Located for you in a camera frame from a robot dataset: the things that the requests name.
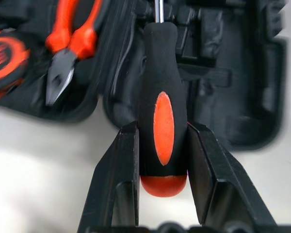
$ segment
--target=black plastic tool case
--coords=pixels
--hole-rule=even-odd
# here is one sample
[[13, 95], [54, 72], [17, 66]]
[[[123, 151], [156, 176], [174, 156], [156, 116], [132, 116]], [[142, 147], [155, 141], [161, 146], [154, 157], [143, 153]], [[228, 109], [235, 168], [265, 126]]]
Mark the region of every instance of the black plastic tool case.
[[[153, 1], [112, 0], [95, 57], [77, 63], [75, 83], [56, 109], [44, 107], [52, 58], [44, 41], [52, 29], [57, 1], [31, 0], [27, 15], [18, 21], [19, 16], [2, 17], [2, 11], [8, 12], [1, 9], [7, 7], [4, 1], [0, 1], [0, 28], [16, 28], [35, 40], [39, 49], [32, 52], [37, 60], [34, 72], [0, 99], [1, 106], [43, 119], [78, 122], [94, 111], [101, 95], [115, 126], [136, 119], [146, 62], [143, 27], [154, 20]], [[85, 22], [92, 4], [93, 0], [81, 0], [74, 29]], [[176, 57], [187, 93], [188, 118], [212, 129], [229, 150], [261, 148], [280, 128], [286, 41], [275, 36], [282, 29], [283, 7], [282, 0], [165, 1], [165, 20], [178, 27]]]

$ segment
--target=orange grip inlay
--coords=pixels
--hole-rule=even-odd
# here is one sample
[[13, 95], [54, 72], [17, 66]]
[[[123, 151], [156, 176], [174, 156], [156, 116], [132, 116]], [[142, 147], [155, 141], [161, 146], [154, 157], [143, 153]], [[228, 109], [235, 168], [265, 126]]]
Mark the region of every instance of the orange grip inlay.
[[52, 33], [45, 41], [54, 54], [68, 47], [72, 35], [72, 22], [79, 0], [59, 0]]
[[140, 176], [143, 188], [151, 195], [168, 198], [179, 194], [185, 187], [186, 177], [184, 176], [166, 176], [149, 177]]
[[87, 21], [72, 35], [69, 48], [79, 60], [91, 57], [96, 52], [97, 34], [94, 30], [94, 22], [100, 13], [102, 3], [103, 0], [95, 0]]
[[29, 58], [29, 50], [25, 50], [25, 45], [12, 37], [0, 37], [0, 42], [8, 45], [12, 51], [12, 57], [8, 65], [0, 70], [0, 79], [12, 73], [17, 67], [22, 65]]
[[170, 99], [161, 92], [156, 100], [153, 118], [154, 143], [160, 163], [168, 164], [174, 147], [175, 125]]

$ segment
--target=white table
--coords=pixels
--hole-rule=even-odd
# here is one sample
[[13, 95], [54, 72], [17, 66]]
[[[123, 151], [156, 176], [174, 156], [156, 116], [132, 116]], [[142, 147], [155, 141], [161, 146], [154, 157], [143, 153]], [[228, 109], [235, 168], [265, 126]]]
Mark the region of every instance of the white table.
[[[291, 0], [284, 8], [291, 39]], [[95, 165], [117, 130], [101, 101], [86, 121], [49, 124], [0, 109], [0, 233], [75, 233]], [[283, 129], [269, 147], [235, 154], [279, 224], [291, 224], [291, 41]], [[169, 199], [141, 190], [140, 225], [197, 224], [189, 186]]]

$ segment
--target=metal screwdriver shaft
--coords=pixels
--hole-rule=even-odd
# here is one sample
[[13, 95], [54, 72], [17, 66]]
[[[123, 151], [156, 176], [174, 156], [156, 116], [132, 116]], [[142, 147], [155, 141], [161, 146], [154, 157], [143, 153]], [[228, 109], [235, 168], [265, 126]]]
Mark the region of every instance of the metal screwdriver shaft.
[[164, 1], [155, 0], [155, 22], [164, 23]]

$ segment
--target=orange rubber grip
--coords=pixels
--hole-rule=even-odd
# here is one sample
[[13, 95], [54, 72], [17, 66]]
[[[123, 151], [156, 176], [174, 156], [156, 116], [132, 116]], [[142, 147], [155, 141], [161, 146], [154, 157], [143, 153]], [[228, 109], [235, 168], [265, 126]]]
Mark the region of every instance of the orange rubber grip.
[[94, 29], [94, 22], [99, 16], [103, 1], [95, 0], [87, 21], [72, 35], [69, 49], [79, 60], [91, 57], [96, 52], [97, 34]]
[[68, 47], [72, 36], [72, 22], [79, 0], [59, 0], [52, 33], [45, 41], [46, 47], [57, 53]]

